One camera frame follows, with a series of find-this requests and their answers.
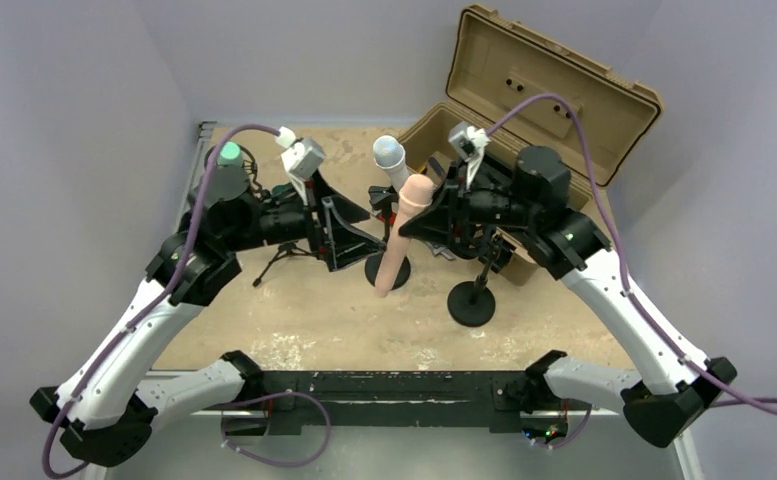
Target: tan toolbox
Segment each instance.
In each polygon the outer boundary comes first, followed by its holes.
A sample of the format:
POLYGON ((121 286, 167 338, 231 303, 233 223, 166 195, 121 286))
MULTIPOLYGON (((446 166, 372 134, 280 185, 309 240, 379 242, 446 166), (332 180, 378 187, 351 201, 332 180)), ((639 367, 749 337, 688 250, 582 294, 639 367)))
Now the tan toolbox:
MULTIPOLYGON (((447 77, 448 100, 432 107, 398 139, 406 149, 408 167, 421 171, 432 157, 446 170, 456 157, 447 143, 450 129, 461 121, 487 129, 527 97, 544 92, 562 96, 577 112, 599 187, 612 181, 664 109, 655 90, 624 80, 611 68, 518 22, 504 20, 497 10, 471 5, 462 10, 459 21, 447 77)), ((553 100, 534 103, 494 133, 486 153, 513 165, 528 145, 558 151, 575 173, 571 207, 590 208, 594 199, 582 149, 564 108, 553 100)), ((534 264, 514 239, 505 238, 519 258, 534 264)))

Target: gray corner wall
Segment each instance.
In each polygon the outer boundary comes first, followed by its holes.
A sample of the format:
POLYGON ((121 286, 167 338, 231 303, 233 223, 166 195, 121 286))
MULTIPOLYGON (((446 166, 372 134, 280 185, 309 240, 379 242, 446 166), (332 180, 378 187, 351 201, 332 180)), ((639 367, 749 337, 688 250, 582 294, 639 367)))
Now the gray corner wall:
POLYGON ((28 398, 131 299, 176 219, 194 134, 131 1, 0 0, 0 479, 43 478, 28 398))
MULTIPOLYGON (((611 200, 634 276, 676 326, 777 396, 777 2, 662 2, 623 73, 667 115, 611 200)), ((693 426, 709 480, 777 478, 777 418, 693 426)))
MULTIPOLYGON (((661 0, 489 0, 621 65, 661 0)), ((444 97, 471 0, 135 0, 203 119, 409 124, 444 97)))

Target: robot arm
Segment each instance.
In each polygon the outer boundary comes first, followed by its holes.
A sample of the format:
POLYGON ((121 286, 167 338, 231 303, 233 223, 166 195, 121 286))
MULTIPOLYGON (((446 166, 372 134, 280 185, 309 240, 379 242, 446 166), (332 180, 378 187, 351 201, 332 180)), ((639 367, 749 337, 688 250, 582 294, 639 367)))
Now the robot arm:
MULTIPOLYGON (((468 129, 460 126, 460 131, 468 129)), ((462 159, 476 158, 468 138, 451 137, 462 159)), ((720 394, 665 344, 635 309, 635 294, 659 327, 703 370, 724 383, 736 371, 724 358, 712 358, 680 334, 630 279, 624 292, 619 258, 609 240, 585 215, 568 206, 570 171, 547 147, 520 152, 509 185, 468 188, 471 166, 460 160, 450 167, 432 204, 403 225, 399 234, 447 245, 473 258, 474 232, 497 226, 526 248, 556 280, 588 305, 623 346, 636 370, 582 363, 553 351, 530 366, 527 395, 555 401, 573 398, 622 413, 649 443, 665 447, 699 417, 720 394)))
POLYGON ((45 421, 55 422, 59 412, 66 411, 61 443, 74 458, 118 465, 173 420, 265 393, 261 369, 239 351, 224 354, 202 370, 139 388, 173 338, 240 273, 237 251, 305 239, 311 253, 334 272, 384 249, 384 242, 352 226, 370 218, 370 213, 320 175, 324 159, 320 146, 285 133, 283 129, 280 137, 291 139, 282 157, 291 184, 277 187, 275 194, 259 195, 242 162, 207 166, 216 169, 206 185, 207 194, 201 195, 200 187, 190 193, 191 211, 162 243, 108 336, 71 378, 58 387, 38 389, 30 399, 45 421), (197 208, 203 209, 202 222, 179 283, 142 321, 130 326, 139 311, 166 293, 197 208), (86 373, 91 374, 89 369, 95 373, 77 392, 86 373))

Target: tripod leg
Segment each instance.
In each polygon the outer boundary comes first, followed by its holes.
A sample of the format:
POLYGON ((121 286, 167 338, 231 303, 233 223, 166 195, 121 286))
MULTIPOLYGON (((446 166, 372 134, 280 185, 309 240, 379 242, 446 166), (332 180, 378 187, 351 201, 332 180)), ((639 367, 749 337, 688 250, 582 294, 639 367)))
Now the tripod leg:
POLYGON ((279 248, 279 250, 276 251, 276 254, 273 255, 273 258, 271 258, 270 261, 267 262, 267 265, 265 265, 264 270, 262 270, 259 276, 256 277, 255 280, 253 280, 253 287, 257 287, 261 285, 261 280, 264 278, 265 275, 267 275, 267 272, 268 270, 270 270, 270 267, 272 267, 274 263, 284 258, 286 256, 285 253, 286 253, 285 250, 283 250, 281 247, 279 248))

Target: purple cable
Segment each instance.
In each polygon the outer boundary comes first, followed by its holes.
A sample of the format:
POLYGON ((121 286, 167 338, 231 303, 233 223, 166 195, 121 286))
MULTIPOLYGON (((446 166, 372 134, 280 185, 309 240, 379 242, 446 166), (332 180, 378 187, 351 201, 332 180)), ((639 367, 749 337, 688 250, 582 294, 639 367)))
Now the purple cable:
POLYGON ((245 457, 259 461, 261 463, 264 463, 265 465, 270 465, 271 467, 298 468, 298 467, 308 465, 309 463, 317 460, 317 458, 323 455, 323 452, 326 451, 326 447, 329 446, 329 440, 332 437, 332 423, 329 421, 329 412, 326 411, 326 407, 324 407, 323 404, 321 404, 316 398, 312 397, 311 395, 306 395, 305 393, 300 393, 300 392, 281 392, 281 393, 273 393, 270 395, 265 395, 263 397, 254 398, 252 400, 246 400, 243 402, 227 403, 222 406, 223 407, 247 407, 250 405, 255 405, 257 403, 261 403, 267 400, 273 400, 281 397, 304 398, 310 401, 311 403, 313 403, 317 407, 317 409, 320 410, 320 414, 323 415, 323 419, 326 420, 326 435, 324 435, 323 443, 320 444, 320 447, 318 447, 317 451, 315 451, 305 460, 299 460, 296 462, 285 462, 281 460, 272 460, 270 458, 265 458, 260 455, 256 455, 255 453, 244 450, 243 448, 237 445, 233 445, 226 437, 226 431, 223 428, 223 421, 221 420, 220 435, 223 437, 223 444, 229 447, 230 449, 232 449, 232 451, 234 451, 235 453, 240 453, 245 457))
MULTIPOLYGON (((264 125, 258 125, 258 124, 241 125, 240 127, 233 128, 226 135, 223 136, 220 142, 212 150, 210 157, 215 159, 215 162, 216 162, 217 158, 220 156, 220 151, 223 149, 223 146, 226 145, 226 143, 229 142, 232 139, 232 137, 234 137, 236 134, 243 132, 245 130, 258 130, 261 132, 267 132, 276 137, 279 136, 279 130, 272 127, 266 127, 264 125)), ((179 262, 176 264, 176 270, 173 272, 173 276, 170 277, 170 281, 167 282, 167 286, 164 287, 164 291, 162 291, 152 302, 149 303, 149 305, 142 308, 137 313, 137 315, 135 315, 131 320, 129 320, 129 322, 126 324, 126 330, 131 331, 139 323, 141 323, 144 320, 144 317, 149 315, 149 313, 155 307, 157 307, 159 303, 161 303, 168 295, 173 293, 173 290, 178 285, 179 280, 182 279, 182 274, 185 272, 185 267, 188 264, 188 260, 191 257, 191 252, 193 252, 194 250, 194 244, 197 241, 197 234, 199 233, 199 228, 200 228, 200 220, 202 220, 202 215, 203 215, 203 209, 196 208, 196 206, 203 205, 203 199, 205 199, 206 193, 208 191, 208 186, 211 183, 211 177, 213 173, 214 173, 214 169, 208 168, 205 170, 203 174, 202 181, 200 182, 199 192, 197 193, 197 201, 194 202, 195 207, 191 212, 191 221, 188 227, 188 238, 185 240, 185 247, 182 251, 182 256, 179 258, 179 262)), ((55 417, 55 420, 52 422, 52 426, 49 429, 49 434, 47 434, 46 441, 44 442, 43 452, 41 454, 41 467, 43 468, 43 471, 47 477, 56 479, 56 480, 62 479, 62 478, 69 478, 75 475, 76 473, 79 473, 85 467, 88 466, 88 462, 84 462, 81 465, 74 467, 73 469, 68 470, 66 472, 63 472, 63 473, 56 472, 55 470, 52 469, 52 465, 50 462, 50 453, 52 451, 52 445, 55 442, 55 437, 58 435, 58 429, 61 428, 61 423, 64 421, 65 418, 67 418, 67 414, 70 413, 70 409, 72 408, 73 404, 76 402, 76 399, 82 393, 82 390, 84 390, 85 387, 88 385, 88 382, 91 380, 94 374, 96 374, 97 370, 99 370, 99 368, 102 366, 102 363, 105 361, 105 359, 108 358, 111 352, 113 352, 114 349, 117 348, 117 345, 119 345, 120 342, 123 340, 123 338, 126 336, 126 330, 115 335, 114 338, 112 338, 111 341, 108 342, 108 344, 106 344, 105 348, 102 349, 100 354, 94 358, 94 360, 91 362, 90 366, 88 367, 87 371, 85 371, 85 373, 82 375, 82 378, 79 379, 79 383, 76 385, 76 388, 73 389, 72 393, 70 394, 70 398, 67 400, 64 406, 61 407, 61 410, 59 410, 58 415, 55 417)))
POLYGON ((644 308, 644 305, 641 304, 641 302, 638 300, 636 295, 632 292, 632 289, 630 288, 629 266, 626 261, 623 242, 621 241, 620 235, 618 235, 618 231, 615 229, 614 225, 612 224, 612 220, 608 211, 606 211, 606 208, 603 206, 602 202, 600 201, 600 190, 597 187, 597 178, 594 174, 594 162, 591 160, 591 153, 588 151, 588 141, 586 140, 585 130, 582 128, 582 122, 579 121, 579 117, 577 117, 576 112, 574 112, 574 110, 571 108, 570 105, 568 105, 568 102, 566 102, 564 98, 553 93, 542 93, 540 95, 529 97, 523 102, 521 102, 520 104, 518 104, 509 113, 507 113, 506 116, 504 116, 499 122, 495 123, 494 126, 488 129, 486 133, 488 134, 488 136, 491 136, 494 132, 499 130, 503 126, 503 124, 505 124, 512 118, 514 118, 518 114, 518 112, 520 112, 527 106, 531 105, 532 103, 535 103, 536 101, 542 100, 542 99, 550 99, 558 102, 560 105, 565 107, 565 110, 567 110, 567 112, 571 116, 571 119, 573 120, 574 127, 576 128, 577 136, 579 137, 579 143, 582 146, 582 156, 585 159, 585 168, 588 171, 588 179, 589 179, 589 183, 591 184, 591 192, 594 195, 594 201, 597 203, 597 209, 600 211, 600 216, 603 218, 603 223, 606 224, 606 228, 609 229, 609 233, 612 236, 612 242, 615 244, 615 250, 617 250, 618 252, 618 257, 620 258, 621 285, 623 286, 623 290, 627 294, 627 298, 629 298, 630 303, 632 303, 632 306, 635 307, 636 311, 638 311, 639 314, 641 314, 641 316, 644 318, 644 321, 647 322, 650 328, 653 329, 653 331, 656 332, 656 334, 668 345, 668 348, 670 348, 671 351, 673 351, 674 354, 677 355, 677 357, 679 357, 685 362, 686 366, 691 368, 698 375, 705 378, 709 383, 711 383, 712 385, 720 389, 722 392, 727 393, 730 396, 736 398, 736 400, 726 400, 726 401, 716 402, 713 405, 713 407, 728 407, 732 405, 750 405, 751 407, 757 408, 763 412, 770 413, 772 415, 777 415, 777 408, 774 408, 768 405, 768 404, 777 404, 777 397, 762 397, 762 398, 749 397, 741 393, 737 389, 720 381, 714 375, 710 374, 709 372, 701 368, 699 365, 691 361, 688 355, 686 355, 686 353, 682 350, 682 348, 680 348, 679 345, 677 345, 676 342, 674 342, 674 340, 670 337, 670 335, 668 335, 668 333, 662 329, 662 327, 656 322, 653 316, 650 315, 650 312, 648 312, 647 309, 644 308))

